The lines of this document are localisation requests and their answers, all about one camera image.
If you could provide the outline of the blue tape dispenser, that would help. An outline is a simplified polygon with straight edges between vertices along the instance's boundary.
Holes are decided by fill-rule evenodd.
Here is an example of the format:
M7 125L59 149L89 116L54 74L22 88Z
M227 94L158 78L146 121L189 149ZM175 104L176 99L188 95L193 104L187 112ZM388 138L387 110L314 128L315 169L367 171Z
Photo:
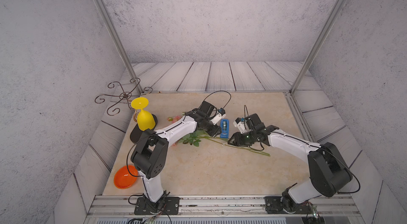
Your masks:
M228 139L229 138L229 120L228 119L222 119L220 121L220 127L221 127L221 133L219 135L220 138L223 139Z

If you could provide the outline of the artificial flower bouquet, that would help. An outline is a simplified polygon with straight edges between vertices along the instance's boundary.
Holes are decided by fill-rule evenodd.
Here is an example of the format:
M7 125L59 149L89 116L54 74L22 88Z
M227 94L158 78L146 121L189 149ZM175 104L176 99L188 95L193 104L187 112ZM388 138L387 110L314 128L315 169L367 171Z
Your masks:
M265 148L264 148L264 146L262 144L260 144L261 149L254 149L252 147L232 146L232 145L229 145L227 143L227 139L220 138L220 137L212 138L206 132L204 132L203 130L197 130L197 131L195 131L195 132L193 132L191 134L188 134L188 135L182 137L180 140L173 143L172 146L177 146L177 145L184 144L184 145L191 145L191 146L199 147L200 145L202 145L202 141L205 141L205 140L209 140L209 141L212 141L212 142L215 142L215 143L218 143L220 145L227 146L227 147L242 148L242 149L250 151L252 153L257 153L257 154L260 154L260 155L265 155L265 156L270 157L270 154L264 153Z

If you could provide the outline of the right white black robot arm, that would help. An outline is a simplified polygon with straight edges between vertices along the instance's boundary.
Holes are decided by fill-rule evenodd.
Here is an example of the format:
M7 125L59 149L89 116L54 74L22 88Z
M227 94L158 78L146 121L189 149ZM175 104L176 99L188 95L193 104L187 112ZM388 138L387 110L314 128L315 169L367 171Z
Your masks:
M265 126L257 114L237 118L233 125L238 129L228 141L229 145L251 147L254 143L283 150L308 165L309 179L295 184L282 193L282 204L293 207L318 196L332 197L352 181L350 171L336 145L319 144L292 136L280 128Z

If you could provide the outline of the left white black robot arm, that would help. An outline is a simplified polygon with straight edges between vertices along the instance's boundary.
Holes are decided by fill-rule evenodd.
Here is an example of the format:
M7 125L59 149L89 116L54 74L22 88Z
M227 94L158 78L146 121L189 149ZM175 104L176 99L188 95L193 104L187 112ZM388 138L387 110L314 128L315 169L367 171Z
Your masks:
M186 112L180 120L154 131L157 118L144 110L148 106L148 100L137 98L132 101L131 106L140 110L137 125L142 135L135 144L130 160L143 179L144 195L150 202L157 203L164 198L160 173L164 169L169 147L197 130L203 130L211 137L220 135L219 122L225 118L226 112L223 108L217 109L202 101L200 107Z

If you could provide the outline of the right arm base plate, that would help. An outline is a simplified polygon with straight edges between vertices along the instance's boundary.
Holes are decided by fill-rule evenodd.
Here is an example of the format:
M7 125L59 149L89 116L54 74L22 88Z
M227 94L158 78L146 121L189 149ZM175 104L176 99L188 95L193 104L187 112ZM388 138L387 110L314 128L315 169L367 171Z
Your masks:
M283 196L266 196L264 200L268 214L311 214L313 211L308 202L297 204Z

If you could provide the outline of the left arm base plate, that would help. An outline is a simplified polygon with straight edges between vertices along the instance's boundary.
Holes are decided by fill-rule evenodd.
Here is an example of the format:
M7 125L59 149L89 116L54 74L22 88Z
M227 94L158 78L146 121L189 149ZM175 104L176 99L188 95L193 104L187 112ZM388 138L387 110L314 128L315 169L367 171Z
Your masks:
M135 203L134 215L148 215L162 212L168 215L179 214L180 198L165 196L160 198L158 202L152 202L146 196L139 197Z

